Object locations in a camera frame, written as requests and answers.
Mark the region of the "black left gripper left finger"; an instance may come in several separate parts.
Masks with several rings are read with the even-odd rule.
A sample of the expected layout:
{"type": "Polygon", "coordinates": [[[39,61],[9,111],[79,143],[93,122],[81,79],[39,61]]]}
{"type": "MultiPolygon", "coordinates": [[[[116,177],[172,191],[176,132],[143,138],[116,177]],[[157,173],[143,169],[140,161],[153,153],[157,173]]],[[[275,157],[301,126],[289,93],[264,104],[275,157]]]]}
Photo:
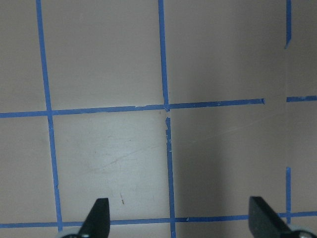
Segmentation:
{"type": "Polygon", "coordinates": [[[109,200],[98,198],[77,233],[77,238],[107,238],[109,235],[109,200]]]}

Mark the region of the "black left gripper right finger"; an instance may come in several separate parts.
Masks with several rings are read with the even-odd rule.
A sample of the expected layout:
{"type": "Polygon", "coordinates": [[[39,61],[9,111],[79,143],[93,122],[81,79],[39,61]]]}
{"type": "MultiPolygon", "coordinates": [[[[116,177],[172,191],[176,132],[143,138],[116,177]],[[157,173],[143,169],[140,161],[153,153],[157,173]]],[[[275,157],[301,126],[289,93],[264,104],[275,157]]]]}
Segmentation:
{"type": "Polygon", "coordinates": [[[249,230],[254,238],[297,237],[260,196],[249,198],[249,230]]]}

